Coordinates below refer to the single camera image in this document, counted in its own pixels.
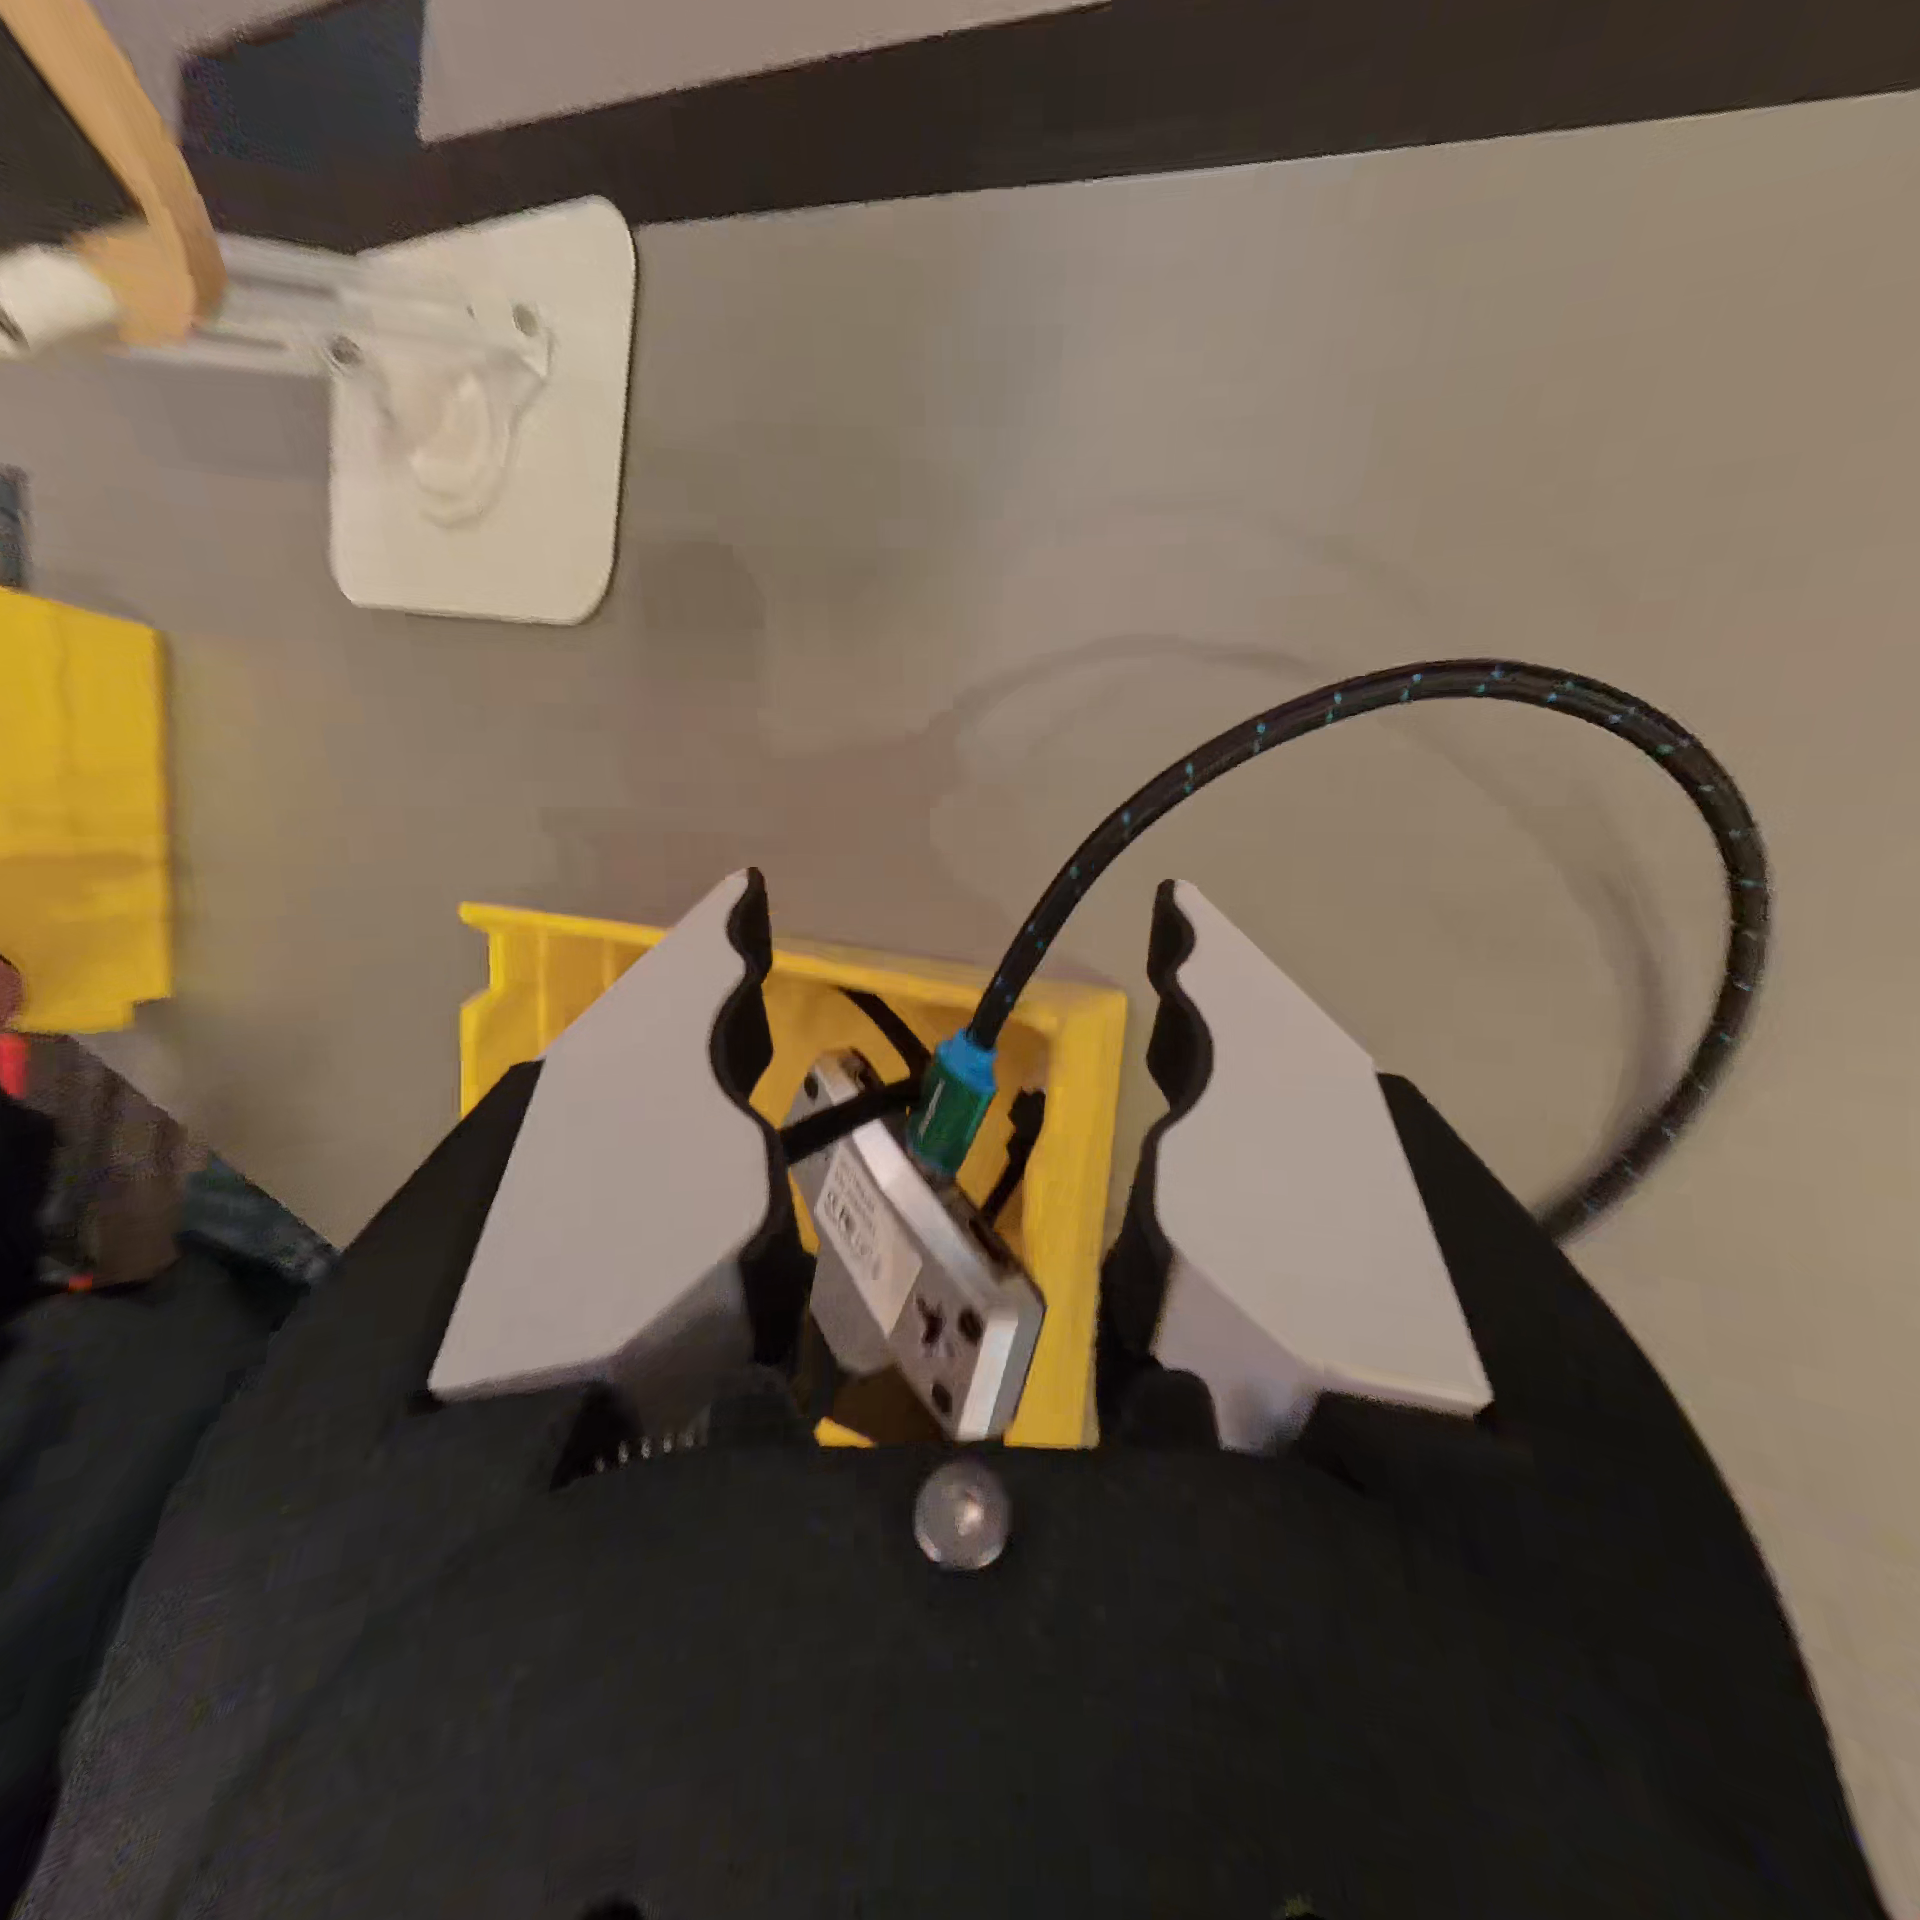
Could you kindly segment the black and silver usb hub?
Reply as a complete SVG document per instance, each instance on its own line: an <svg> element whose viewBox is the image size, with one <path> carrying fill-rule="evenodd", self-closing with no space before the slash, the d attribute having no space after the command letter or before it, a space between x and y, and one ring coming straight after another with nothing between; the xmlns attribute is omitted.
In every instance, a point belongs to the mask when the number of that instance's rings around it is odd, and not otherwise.
<svg viewBox="0 0 1920 1920"><path fill-rule="evenodd" d="M1003 1447L1048 1301L994 1208L906 1149L932 1069L906 1008L872 984L772 973L759 1102L791 1151L813 1255L803 1405L847 1447Z"/></svg>

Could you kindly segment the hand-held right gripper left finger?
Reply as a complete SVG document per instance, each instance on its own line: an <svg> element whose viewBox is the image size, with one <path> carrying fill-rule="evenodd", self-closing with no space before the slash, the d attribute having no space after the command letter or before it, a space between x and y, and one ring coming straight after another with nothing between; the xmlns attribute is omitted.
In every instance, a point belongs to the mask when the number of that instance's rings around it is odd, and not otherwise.
<svg viewBox="0 0 1920 1920"><path fill-rule="evenodd" d="M713 1405L791 1352L803 1224L757 1114L765 969L765 885L741 869L547 1041L427 1375L438 1399Z"/></svg>

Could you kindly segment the yellow divided storage bin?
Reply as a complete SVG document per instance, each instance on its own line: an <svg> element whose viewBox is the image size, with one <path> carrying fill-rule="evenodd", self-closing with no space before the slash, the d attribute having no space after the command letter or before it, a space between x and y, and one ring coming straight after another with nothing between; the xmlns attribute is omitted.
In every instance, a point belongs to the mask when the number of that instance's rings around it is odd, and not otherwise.
<svg viewBox="0 0 1920 1920"><path fill-rule="evenodd" d="M540 1056L668 943L657 926L568 919L496 900L465 900L459 926L486 943L486 984L459 1008L459 1114L471 1114L504 1069ZM847 990L878 994L917 1041L937 1046L972 1016L986 969L872 947L772 943L759 984L772 1027L772 1062L757 1081L759 1122L786 1122L803 1091L803 1069L819 1055L859 1046L872 1069L899 1069L899 1055L850 1008ZM1008 1162L1011 1095L1048 1095L1022 1184L994 1223L1048 1301L1022 1399L1008 1430L1011 1449L1089 1449L1099 1437L1090 1329L1127 1016L1133 1003L1119 984L1038 978L994 1041L994 1102L961 1162L961 1193L986 1197Z"/></svg>

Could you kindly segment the yellow plastic bin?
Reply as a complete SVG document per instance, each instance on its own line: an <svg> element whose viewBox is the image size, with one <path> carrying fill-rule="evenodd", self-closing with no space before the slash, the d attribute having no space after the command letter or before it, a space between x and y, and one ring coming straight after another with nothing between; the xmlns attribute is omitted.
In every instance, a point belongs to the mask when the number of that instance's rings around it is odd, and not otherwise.
<svg viewBox="0 0 1920 1920"><path fill-rule="evenodd" d="M0 951L28 1036L119 1036L174 990L167 656L0 593Z"/></svg>

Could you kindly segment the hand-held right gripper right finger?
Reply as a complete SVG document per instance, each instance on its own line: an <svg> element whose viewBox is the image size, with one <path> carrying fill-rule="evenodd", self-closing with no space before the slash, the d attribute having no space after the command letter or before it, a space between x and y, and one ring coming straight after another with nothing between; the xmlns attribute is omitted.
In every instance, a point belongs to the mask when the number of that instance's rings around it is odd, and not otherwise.
<svg viewBox="0 0 1920 1920"><path fill-rule="evenodd" d="M1197 885L1148 926L1148 1125L1099 1291L1099 1431L1194 1375L1221 1449L1296 1447L1318 1399L1475 1423L1493 1391L1370 1055Z"/></svg>

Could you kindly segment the white wooden laptop stand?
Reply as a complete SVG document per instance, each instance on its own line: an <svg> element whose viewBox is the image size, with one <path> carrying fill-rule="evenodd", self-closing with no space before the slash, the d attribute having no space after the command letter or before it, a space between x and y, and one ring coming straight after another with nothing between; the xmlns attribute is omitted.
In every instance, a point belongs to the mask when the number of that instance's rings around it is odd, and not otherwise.
<svg viewBox="0 0 1920 1920"><path fill-rule="evenodd" d="M581 196L375 253L232 235L93 5L0 19L8 363L322 382L347 607L581 629L617 574L631 226Z"/></svg>

